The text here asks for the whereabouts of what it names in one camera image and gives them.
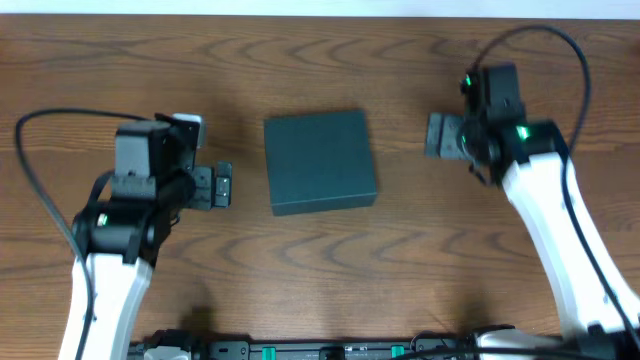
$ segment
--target dark green box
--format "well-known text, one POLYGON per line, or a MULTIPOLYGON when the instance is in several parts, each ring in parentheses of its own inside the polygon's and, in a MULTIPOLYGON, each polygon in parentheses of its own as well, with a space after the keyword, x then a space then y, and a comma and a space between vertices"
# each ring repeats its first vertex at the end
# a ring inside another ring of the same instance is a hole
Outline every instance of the dark green box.
POLYGON ((371 206, 375 201, 363 111, 269 119, 264 142, 274 215, 371 206))

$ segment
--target wooden tabletop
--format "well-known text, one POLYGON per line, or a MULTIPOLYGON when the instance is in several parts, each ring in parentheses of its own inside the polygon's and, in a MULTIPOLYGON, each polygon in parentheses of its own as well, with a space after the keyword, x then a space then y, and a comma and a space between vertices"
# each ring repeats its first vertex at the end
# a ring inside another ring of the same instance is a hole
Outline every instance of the wooden tabletop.
MULTIPOLYGON (((234 165, 227 210, 185 211, 161 249, 134 338, 183 327, 254 339, 411 337, 511 323, 559 332, 529 235, 463 162, 423 155, 431 112, 461 113, 479 49, 528 21, 153 16, 0 17, 0 352, 57 356, 71 252, 20 171, 24 113, 77 106, 202 114, 198 162, 234 165), (274 217, 263 120, 362 108, 379 185, 371 208, 274 217)), ((553 21, 587 54, 594 91, 575 154, 602 237, 640 288, 640 25, 553 21)), ((570 48, 514 38, 531 117, 571 134, 582 91, 570 48)), ((29 158, 67 219, 114 166, 118 121, 56 116, 26 128, 29 158)))

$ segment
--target white wall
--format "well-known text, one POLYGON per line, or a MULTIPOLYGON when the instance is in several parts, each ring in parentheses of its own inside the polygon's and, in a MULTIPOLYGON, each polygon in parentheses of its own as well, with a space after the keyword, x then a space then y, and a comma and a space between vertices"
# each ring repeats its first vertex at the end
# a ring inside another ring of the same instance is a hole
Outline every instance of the white wall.
POLYGON ((0 0, 0 13, 640 19, 640 0, 0 0))

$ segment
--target box top surface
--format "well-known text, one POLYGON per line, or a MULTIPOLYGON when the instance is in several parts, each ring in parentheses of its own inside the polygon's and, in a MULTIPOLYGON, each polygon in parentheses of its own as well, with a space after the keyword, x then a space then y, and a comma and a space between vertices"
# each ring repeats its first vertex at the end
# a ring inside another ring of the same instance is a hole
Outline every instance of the box top surface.
POLYGON ((376 194, 364 112, 265 121, 271 205, 376 194))

